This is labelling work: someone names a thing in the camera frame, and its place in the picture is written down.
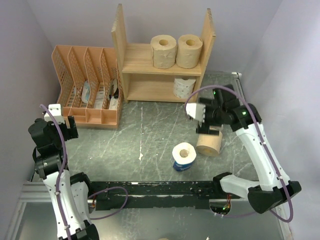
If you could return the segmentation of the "beige toilet roll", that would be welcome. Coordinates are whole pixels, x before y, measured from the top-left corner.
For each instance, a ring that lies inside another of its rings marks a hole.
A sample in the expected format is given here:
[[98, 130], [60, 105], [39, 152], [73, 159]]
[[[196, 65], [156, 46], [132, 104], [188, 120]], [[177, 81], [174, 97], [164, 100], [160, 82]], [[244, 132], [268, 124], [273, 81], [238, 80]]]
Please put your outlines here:
[[195, 68], [199, 62], [203, 41], [193, 34], [179, 37], [177, 43], [176, 64], [184, 69]]
[[223, 133], [223, 127], [214, 127], [213, 130], [218, 131], [215, 134], [199, 134], [196, 144], [196, 150], [203, 155], [217, 157], [220, 154]]
[[176, 61], [177, 41], [170, 35], [154, 36], [150, 41], [152, 65], [158, 69], [169, 69]]

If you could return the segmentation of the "white dotted roll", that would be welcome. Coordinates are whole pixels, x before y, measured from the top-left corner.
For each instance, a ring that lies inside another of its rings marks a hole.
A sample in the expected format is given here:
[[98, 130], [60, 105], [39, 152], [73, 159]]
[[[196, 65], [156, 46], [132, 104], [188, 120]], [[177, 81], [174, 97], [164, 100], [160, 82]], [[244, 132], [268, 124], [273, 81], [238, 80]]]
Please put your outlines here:
[[196, 78], [191, 76], [175, 77], [173, 94], [180, 99], [187, 99], [193, 92]]

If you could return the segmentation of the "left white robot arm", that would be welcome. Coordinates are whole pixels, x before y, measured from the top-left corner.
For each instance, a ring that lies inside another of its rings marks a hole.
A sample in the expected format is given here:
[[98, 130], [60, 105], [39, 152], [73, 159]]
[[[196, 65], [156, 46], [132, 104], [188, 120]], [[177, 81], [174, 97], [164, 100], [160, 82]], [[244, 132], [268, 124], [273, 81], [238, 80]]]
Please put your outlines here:
[[84, 172], [71, 175], [68, 168], [66, 141], [78, 138], [73, 116], [66, 124], [63, 117], [52, 121], [46, 114], [28, 128], [36, 144], [34, 170], [46, 186], [57, 226], [59, 240], [97, 240], [97, 227], [89, 217], [88, 199], [94, 188]]

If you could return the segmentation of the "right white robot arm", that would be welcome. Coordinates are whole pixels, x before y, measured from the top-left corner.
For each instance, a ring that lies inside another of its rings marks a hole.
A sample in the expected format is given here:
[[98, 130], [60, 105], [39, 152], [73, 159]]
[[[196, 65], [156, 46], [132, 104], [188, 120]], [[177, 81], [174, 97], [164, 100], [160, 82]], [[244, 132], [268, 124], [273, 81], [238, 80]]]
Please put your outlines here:
[[216, 127], [229, 125], [248, 152], [257, 173], [256, 181], [247, 180], [224, 172], [212, 179], [212, 193], [218, 199], [231, 194], [248, 200], [256, 213], [270, 211], [288, 204], [289, 218], [294, 215], [292, 198], [302, 187], [293, 181], [278, 162], [265, 135], [262, 119], [254, 105], [234, 91], [232, 85], [211, 85], [213, 98], [199, 98], [186, 102], [184, 110], [189, 118], [198, 122], [196, 133], [214, 136]]

